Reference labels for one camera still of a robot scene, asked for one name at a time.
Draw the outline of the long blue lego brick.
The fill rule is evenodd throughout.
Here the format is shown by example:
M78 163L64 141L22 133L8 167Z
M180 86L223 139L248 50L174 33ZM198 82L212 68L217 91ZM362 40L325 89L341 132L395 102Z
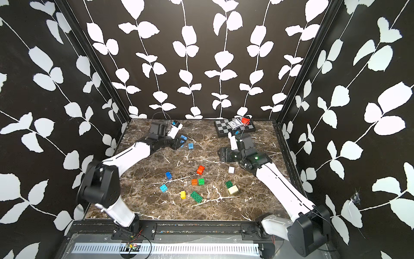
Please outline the long blue lego brick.
M187 142L187 137L184 135L180 136L180 145L183 146Z

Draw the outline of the small green lego brick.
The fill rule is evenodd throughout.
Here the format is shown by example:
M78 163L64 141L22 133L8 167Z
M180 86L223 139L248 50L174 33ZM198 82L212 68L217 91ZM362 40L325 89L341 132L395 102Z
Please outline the small green lego brick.
M198 185L199 186L205 185L205 180L203 178L198 179Z

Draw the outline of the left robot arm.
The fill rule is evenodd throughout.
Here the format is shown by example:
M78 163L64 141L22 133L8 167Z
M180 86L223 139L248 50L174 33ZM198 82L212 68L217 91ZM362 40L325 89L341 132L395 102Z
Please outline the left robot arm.
M130 148L103 161L90 162L80 184L77 200L96 205L116 225L138 233L139 216L124 203L120 178L129 168L158 150L166 147L176 150L185 144L187 138L177 136L182 127L181 123L173 121L170 131L167 132L166 124L151 123L149 132Z

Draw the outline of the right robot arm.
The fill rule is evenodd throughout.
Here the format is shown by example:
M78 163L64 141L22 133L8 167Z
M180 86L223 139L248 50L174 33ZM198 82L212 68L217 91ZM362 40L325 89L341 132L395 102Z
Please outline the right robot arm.
M270 157L258 151L249 134L228 134L230 147L218 151L222 162L238 165L259 179L277 198L289 215L283 219L273 214L257 220L257 232L261 238L268 236L287 240L293 249L306 257L328 242L331 235L329 211L316 206L301 194L280 172Z

